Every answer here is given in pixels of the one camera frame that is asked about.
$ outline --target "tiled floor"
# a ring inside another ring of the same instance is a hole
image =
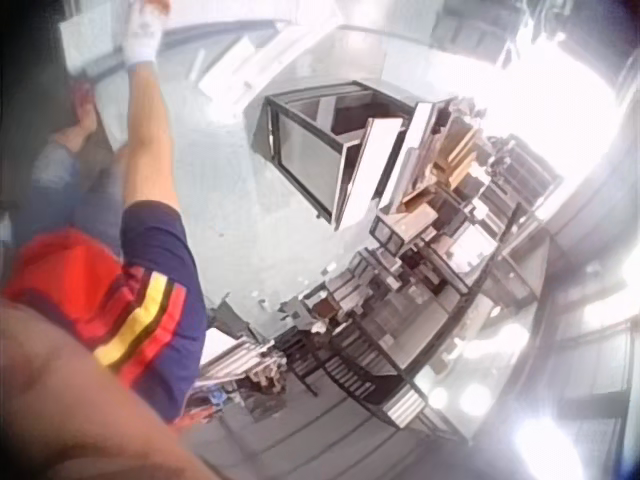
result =
[[[237,480],[385,480],[413,459],[427,440],[418,430],[394,430],[373,418],[322,373],[311,396],[291,377],[287,407],[255,423],[240,406],[227,407],[185,443],[223,475]]]

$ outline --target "skin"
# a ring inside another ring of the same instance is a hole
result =
[[[173,142],[153,65],[135,65],[130,70],[129,81],[125,206],[139,200],[157,200],[179,211],[173,182]]]
[[[129,75],[129,144],[118,155],[126,157],[125,204],[156,200],[178,209],[154,66],[136,65]],[[97,127],[93,104],[78,117],[54,136],[72,152]],[[34,311],[6,302],[0,304],[0,424],[2,444],[31,477],[219,478],[83,346]]]
[[[32,474],[217,478],[64,331],[7,303],[0,318],[3,443]]]

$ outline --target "white floor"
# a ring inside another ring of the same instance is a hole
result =
[[[352,23],[375,28],[376,21],[365,15],[367,5],[339,2]],[[419,2],[382,1],[376,8],[381,5],[388,21],[380,30],[401,33],[403,17],[408,22],[405,30],[413,37],[420,31],[415,22],[435,17],[440,8],[440,2],[430,5],[428,15],[429,9]],[[432,19],[424,21],[427,32]],[[332,262],[337,264],[335,271],[341,271],[358,249],[373,241],[368,230],[375,212],[370,209],[362,222],[339,233],[316,218],[304,198],[254,151],[262,95],[332,81],[384,79],[392,76],[399,60],[407,60],[409,50],[422,66],[433,51],[424,46],[414,51],[410,42],[385,35],[335,30],[288,65],[249,105],[241,121],[220,123],[212,118],[210,100],[188,76],[200,49],[206,51],[206,68],[241,33],[165,51],[158,70],[171,115],[178,194],[203,290],[212,304],[229,295],[229,303],[242,318],[272,336],[286,328],[274,313],[282,301],[317,285],[323,280],[321,271]],[[272,34],[254,32],[250,38],[260,47]],[[442,62],[439,55],[433,60],[433,67]],[[434,71],[438,95],[451,91],[448,84],[458,75],[458,64],[443,65],[446,72]],[[96,89],[100,114],[115,146],[126,141],[127,97],[124,71],[105,78]]]

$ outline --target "wall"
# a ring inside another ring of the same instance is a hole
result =
[[[638,118],[640,97],[629,107],[609,152],[547,222],[563,257],[552,258],[550,273],[584,265],[629,237],[637,237]]]

